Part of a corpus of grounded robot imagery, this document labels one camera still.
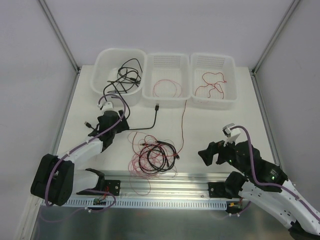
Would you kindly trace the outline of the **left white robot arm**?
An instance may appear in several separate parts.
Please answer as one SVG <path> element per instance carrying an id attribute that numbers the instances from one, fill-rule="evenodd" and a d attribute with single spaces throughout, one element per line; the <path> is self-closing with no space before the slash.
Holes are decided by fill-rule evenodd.
<path id="1" fill-rule="evenodd" d="M 71 195 L 99 195 L 105 190 L 105 174 L 80 167 L 103 153 L 116 134 L 129 129 L 123 110 L 106 110 L 97 118 L 98 127 L 71 150 L 60 155 L 46 154 L 39 163 L 30 193 L 47 206 L 64 205 Z"/>

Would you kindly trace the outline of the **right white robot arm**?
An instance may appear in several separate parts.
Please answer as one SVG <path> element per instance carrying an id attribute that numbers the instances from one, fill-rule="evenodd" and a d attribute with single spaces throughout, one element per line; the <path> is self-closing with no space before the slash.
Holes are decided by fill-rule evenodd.
<path id="1" fill-rule="evenodd" d="M 298 193 L 283 170 L 262 159 L 248 141 L 211 142 L 198 155 L 206 166 L 229 164 L 235 168 L 225 181 L 209 182 L 211 198 L 244 198 L 277 219 L 295 240 L 320 238 L 320 213 Z"/>

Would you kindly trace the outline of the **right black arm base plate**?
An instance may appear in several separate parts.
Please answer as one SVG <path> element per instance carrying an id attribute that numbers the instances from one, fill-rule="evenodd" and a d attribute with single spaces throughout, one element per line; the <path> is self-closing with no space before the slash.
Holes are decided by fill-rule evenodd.
<path id="1" fill-rule="evenodd" d="M 226 189 L 224 182 L 209 182 L 208 195 L 210 198 L 225 198 Z"/>

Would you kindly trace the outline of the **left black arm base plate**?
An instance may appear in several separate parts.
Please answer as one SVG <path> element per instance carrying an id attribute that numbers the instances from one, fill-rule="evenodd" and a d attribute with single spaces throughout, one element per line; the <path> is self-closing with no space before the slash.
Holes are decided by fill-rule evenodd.
<path id="1" fill-rule="evenodd" d="M 104 188 L 106 192 L 111 193 L 114 196 L 120 195 L 120 189 L 121 189 L 121 181 L 120 180 L 108 180 L 106 179 L 104 181 Z"/>

